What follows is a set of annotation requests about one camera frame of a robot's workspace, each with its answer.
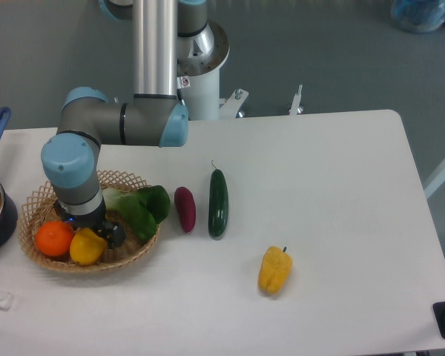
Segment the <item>cucumber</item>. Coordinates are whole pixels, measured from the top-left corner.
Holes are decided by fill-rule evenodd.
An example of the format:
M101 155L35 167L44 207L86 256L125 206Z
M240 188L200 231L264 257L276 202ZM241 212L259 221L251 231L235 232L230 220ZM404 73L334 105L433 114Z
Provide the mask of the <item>cucumber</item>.
M220 240L228 224L229 195L224 174L215 169L209 185L208 230L211 237Z

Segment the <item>woven basket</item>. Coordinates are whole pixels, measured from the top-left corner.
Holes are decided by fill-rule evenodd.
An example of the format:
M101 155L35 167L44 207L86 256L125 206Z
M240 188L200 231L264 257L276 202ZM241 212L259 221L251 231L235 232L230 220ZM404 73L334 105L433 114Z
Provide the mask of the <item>woven basket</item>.
M98 171L99 181L102 189L116 188L120 191L136 191L139 188L147 187L147 182L133 174L121 173L118 171ZM39 228L48 221L59 221L53 204L56 201L56 195L50 182L46 182L34 191L31 197L27 198L26 204L22 206L22 212L18 221L18 239L22 250L35 263L41 267L62 272L83 273L91 271L105 271L112 268L118 268L132 263L136 259L145 255L158 239L160 226L149 241L144 243L134 235L130 227L123 221L119 215L109 212L111 220L117 221L124 226L127 238L121 247L106 249L99 260L90 266L78 266L69 257L69 254L58 259L52 260L44 256L35 246L35 236Z

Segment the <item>blue joint cap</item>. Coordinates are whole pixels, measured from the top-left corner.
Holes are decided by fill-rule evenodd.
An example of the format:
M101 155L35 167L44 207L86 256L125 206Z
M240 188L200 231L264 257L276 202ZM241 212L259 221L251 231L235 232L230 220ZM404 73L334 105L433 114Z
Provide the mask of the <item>blue joint cap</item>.
M53 185L75 188L89 179L94 155L88 143L74 133L60 133L42 149L43 171Z
M62 106L62 108L64 109L65 106L73 100L81 98L96 98L101 99L103 102L109 102L109 99L107 99L106 95L99 90L93 89L91 87L77 87L69 92L66 97L65 104Z
M195 6L204 4L206 2L206 0L178 0L178 1L185 5L195 5Z
M99 0L99 7L101 8L101 11L104 13L105 17L107 17L108 19L114 20L114 21L121 21L121 19L118 19L117 17L115 17L111 11L109 11L109 8L107 7L107 5L105 4L104 0Z
M160 147L181 147L188 138L188 108L176 104L163 130Z

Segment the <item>yellow pepper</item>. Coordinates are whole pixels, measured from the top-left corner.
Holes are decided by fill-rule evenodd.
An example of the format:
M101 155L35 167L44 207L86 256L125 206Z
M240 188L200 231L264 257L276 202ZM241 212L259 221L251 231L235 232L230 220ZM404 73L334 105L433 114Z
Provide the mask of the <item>yellow pepper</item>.
M277 293L290 275L293 260L277 246L268 248L259 272L259 288L269 294Z
M89 228L82 228L74 235L69 253L74 262L86 266L95 263L106 248L107 241Z

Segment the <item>green vegetable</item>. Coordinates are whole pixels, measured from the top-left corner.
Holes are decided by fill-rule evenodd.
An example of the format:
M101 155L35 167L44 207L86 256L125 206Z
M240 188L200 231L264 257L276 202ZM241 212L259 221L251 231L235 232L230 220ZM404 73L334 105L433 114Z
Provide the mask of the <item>green vegetable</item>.
M102 191L108 210L115 210L140 239L148 241L155 235L170 211L170 197L159 185L122 193L115 188Z
M136 196L148 211L155 218L155 222L160 224L170 212L171 201L168 193L161 185L140 188L136 191Z
M224 174L215 169L209 185L208 230L211 237L219 240L228 223L229 197Z

